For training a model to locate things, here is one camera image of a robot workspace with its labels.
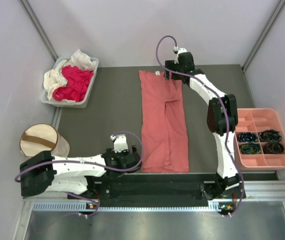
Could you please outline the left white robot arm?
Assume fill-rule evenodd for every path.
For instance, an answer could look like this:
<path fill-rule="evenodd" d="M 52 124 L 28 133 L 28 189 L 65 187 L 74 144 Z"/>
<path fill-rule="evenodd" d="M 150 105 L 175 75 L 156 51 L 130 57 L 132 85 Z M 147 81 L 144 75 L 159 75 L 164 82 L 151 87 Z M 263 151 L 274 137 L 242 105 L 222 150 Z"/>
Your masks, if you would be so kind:
<path fill-rule="evenodd" d="M 132 151 L 106 149 L 90 157 L 54 156 L 42 151 L 19 166 L 15 181 L 20 183 L 22 197 L 34 197 L 44 192 L 69 192 L 91 198 L 95 195 L 94 178 L 114 177 L 135 171 L 141 158 L 135 146 Z"/>

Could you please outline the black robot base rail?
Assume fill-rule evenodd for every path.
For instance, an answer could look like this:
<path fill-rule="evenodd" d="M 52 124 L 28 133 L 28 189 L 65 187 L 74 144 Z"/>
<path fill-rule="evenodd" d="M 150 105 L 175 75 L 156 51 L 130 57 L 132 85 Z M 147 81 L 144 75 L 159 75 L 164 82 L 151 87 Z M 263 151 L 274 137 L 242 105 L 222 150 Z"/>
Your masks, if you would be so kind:
<path fill-rule="evenodd" d="M 217 179 L 214 173 L 129 173 L 94 178 L 94 189 L 81 196 L 99 200 L 105 208 L 206 207 L 208 199 L 201 193 L 201 184 Z M 232 202 L 241 194 L 239 186 L 214 199 Z"/>

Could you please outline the salmon pink t-shirt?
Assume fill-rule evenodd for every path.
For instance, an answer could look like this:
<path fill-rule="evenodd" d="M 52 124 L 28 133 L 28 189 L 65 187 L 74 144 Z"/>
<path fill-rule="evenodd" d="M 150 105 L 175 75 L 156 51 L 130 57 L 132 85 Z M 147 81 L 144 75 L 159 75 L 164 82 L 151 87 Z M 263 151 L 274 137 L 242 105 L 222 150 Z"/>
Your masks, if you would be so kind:
<path fill-rule="evenodd" d="M 141 140 L 146 173 L 189 172 L 188 134 L 182 83 L 162 72 L 139 71 L 142 96 Z"/>

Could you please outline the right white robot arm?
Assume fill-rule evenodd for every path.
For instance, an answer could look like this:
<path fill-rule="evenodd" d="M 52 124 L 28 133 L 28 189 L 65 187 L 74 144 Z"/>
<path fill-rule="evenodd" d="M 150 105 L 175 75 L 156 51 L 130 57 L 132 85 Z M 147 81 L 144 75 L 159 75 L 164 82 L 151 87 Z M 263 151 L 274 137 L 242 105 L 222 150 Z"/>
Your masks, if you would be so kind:
<path fill-rule="evenodd" d="M 205 73 L 196 69 L 191 52 L 185 48 L 174 50 L 174 60 L 165 61 L 165 79 L 180 80 L 195 91 L 207 104 L 207 127 L 213 133 L 218 157 L 217 180 L 202 183 L 204 198 L 227 198 L 240 185 L 240 174 L 235 166 L 234 137 L 238 125 L 237 100 L 209 81 Z"/>

